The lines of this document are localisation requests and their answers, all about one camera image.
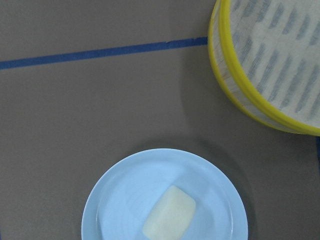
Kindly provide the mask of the pale white steamed bun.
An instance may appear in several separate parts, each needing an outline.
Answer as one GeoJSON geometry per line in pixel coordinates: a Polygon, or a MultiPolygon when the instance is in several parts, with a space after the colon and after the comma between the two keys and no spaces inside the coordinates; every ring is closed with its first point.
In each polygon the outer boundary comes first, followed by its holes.
{"type": "Polygon", "coordinates": [[[196,201],[172,185],[149,213],[143,234],[149,240],[179,240],[195,215],[196,201]]]}

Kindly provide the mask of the yellow rimmed bamboo steamer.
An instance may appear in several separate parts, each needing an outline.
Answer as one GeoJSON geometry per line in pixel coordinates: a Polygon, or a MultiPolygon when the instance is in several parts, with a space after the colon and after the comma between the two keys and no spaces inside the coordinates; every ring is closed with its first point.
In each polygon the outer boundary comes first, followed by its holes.
{"type": "Polygon", "coordinates": [[[293,134],[320,134],[320,3],[218,0],[208,29],[216,79],[247,116],[293,134]]]}

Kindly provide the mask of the light blue plate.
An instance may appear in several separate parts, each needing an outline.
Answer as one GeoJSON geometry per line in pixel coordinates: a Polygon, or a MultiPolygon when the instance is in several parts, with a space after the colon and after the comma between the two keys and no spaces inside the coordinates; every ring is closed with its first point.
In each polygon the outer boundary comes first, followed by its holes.
{"type": "Polygon", "coordinates": [[[144,240],[144,223],[160,197],[176,186],[195,200],[184,240],[246,240],[243,201],[227,176],[193,153],[170,148],[134,153],[95,184],[84,207],[84,240],[144,240]]]}

